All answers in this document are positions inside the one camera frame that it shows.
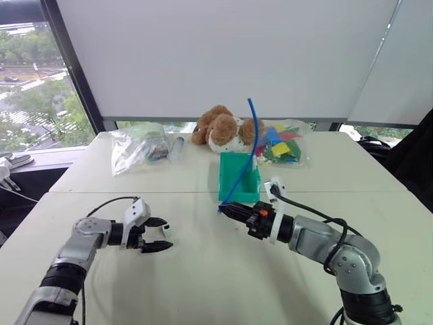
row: green box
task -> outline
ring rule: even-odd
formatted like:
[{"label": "green box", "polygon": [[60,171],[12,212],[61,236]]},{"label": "green box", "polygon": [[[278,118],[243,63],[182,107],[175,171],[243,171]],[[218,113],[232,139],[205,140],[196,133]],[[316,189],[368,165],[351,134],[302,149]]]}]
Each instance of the green box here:
[{"label": "green box", "polygon": [[[249,154],[222,152],[219,164],[218,199],[223,201],[237,181],[242,169],[248,162]],[[257,202],[260,200],[260,174],[257,164],[252,161],[229,201]]]}]

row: robotic arm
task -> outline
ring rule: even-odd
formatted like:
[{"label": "robotic arm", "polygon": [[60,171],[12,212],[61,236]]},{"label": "robotic arm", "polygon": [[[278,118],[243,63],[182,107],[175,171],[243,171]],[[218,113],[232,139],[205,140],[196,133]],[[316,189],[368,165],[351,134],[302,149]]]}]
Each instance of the robotic arm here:
[{"label": "robotic arm", "polygon": [[94,217],[79,220],[15,325],[77,325],[72,315],[96,250],[112,245],[140,248],[142,253],[163,251],[173,244],[164,240],[146,243],[141,235],[146,226],[165,224],[150,216],[149,206],[141,199],[129,207],[123,223]]},{"label": "robotic arm", "polygon": [[[288,244],[291,251],[321,264],[325,264],[341,237],[340,232],[326,223],[300,215],[295,218],[282,215],[271,204],[261,201],[253,207],[232,202],[219,208],[226,216],[245,223],[248,234],[261,240],[272,236],[276,224],[278,241]],[[391,304],[385,279],[378,271],[379,262],[379,252],[370,241],[347,235],[327,264],[340,288],[348,325],[401,325],[395,313],[401,308]]]}]

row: clear plastic bag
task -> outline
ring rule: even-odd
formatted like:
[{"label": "clear plastic bag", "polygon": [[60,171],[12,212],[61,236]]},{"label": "clear plastic bag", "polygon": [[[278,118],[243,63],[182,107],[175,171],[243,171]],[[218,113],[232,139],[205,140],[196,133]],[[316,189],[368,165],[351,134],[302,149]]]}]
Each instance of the clear plastic bag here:
[{"label": "clear plastic bag", "polygon": [[152,164],[166,158],[169,141],[164,128],[158,123],[146,123],[110,132],[112,137],[112,174],[118,175],[128,169]]},{"label": "clear plastic bag", "polygon": [[312,132],[308,124],[291,119],[264,123],[265,134],[256,149],[260,165],[301,167],[311,164],[304,141],[304,136]]}]

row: stuffed animal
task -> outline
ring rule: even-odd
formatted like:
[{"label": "stuffed animal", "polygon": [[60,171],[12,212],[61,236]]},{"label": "stuffed animal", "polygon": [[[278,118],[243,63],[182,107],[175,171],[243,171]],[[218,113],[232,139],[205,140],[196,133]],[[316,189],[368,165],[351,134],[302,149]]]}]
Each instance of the stuffed animal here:
[{"label": "stuffed animal", "polygon": [[[259,137],[265,132],[265,125],[258,120]],[[204,113],[197,121],[191,141],[200,145],[207,143],[213,151],[246,152],[254,142],[254,120],[241,120],[223,105],[217,105]]]}]

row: white table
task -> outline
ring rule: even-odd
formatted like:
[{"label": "white table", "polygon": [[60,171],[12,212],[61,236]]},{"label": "white table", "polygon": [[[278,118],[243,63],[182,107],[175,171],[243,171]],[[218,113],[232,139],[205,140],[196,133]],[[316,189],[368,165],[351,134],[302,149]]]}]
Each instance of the white table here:
[{"label": "white table", "polygon": [[[281,176],[289,192],[405,191],[385,168],[345,133],[305,137],[311,167],[260,167],[262,179]],[[100,133],[50,192],[218,192],[219,155],[187,142],[183,158],[113,177],[111,139]]]},{"label": "white table", "polygon": [[[13,324],[72,224],[118,195],[44,195],[0,249],[2,324]],[[215,193],[140,195],[153,216],[171,223],[175,245],[151,255],[116,247],[98,252],[86,280],[88,324],[324,325],[341,307],[335,279],[321,265],[282,243],[273,246],[249,237],[244,225],[217,215]],[[392,302],[405,308],[403,323],[432,324],[432,219],[411,193],[315,192],[290,197],[345,218],[375,243]],[[115,202],[96,216],[121,221],[128,205]],[[76,319],[81,320],[80,307]]]}]

